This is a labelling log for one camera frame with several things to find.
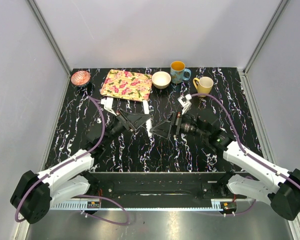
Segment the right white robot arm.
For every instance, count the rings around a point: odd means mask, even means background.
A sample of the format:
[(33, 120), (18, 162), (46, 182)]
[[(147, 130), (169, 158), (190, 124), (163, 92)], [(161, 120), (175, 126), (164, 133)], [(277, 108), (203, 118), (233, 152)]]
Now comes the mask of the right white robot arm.
[(242, 195), (270, 205), (280, 217), (293, 221), (300, 214), (300, 170), (289, 171), (247, 149), (220, 128), (219, 119), (205, 110), (196, 118), (174, 112), (165, 121), (150, 129), (165, 139), (180, 134), (199, 137), (214, 155), (239, 166), (252, 175), (246, 179), (236, 173), (226, 173), (217, 186), (223, 198)]

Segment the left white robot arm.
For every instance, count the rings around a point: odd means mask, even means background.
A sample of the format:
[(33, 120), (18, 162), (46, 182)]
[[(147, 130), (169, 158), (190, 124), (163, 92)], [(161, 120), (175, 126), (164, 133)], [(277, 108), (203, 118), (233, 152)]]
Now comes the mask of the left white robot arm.
[(150, 114), (129, 113), (119, 109), (109, 126), (92, 124), (86, 133), (86, 144), (68, 159), (38, 173), (25, 172), (10, 198), (15, 220), (35, 224), (48, 211), (73, 197), (92, 198), (98, 193), (98, 180), (89, 170), (104, 155), (106, 147), (123, 132), (138, 130)]

